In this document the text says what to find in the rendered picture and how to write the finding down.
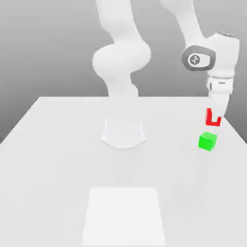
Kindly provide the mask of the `small green cube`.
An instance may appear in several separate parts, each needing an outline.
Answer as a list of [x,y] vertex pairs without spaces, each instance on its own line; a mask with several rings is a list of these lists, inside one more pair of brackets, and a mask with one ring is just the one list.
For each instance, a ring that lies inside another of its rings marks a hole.
[[211,151],[216,144],[217,135],[210,132],[203,132],[199,137],[198,147],[207,151]]

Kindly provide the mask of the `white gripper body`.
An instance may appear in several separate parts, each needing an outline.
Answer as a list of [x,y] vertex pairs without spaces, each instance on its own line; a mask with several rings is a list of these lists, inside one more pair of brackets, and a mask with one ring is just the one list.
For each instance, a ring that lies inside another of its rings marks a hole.
[[231,95],[233,92],[234,77],[207,76],[206,87],[208,97],[213,95]]

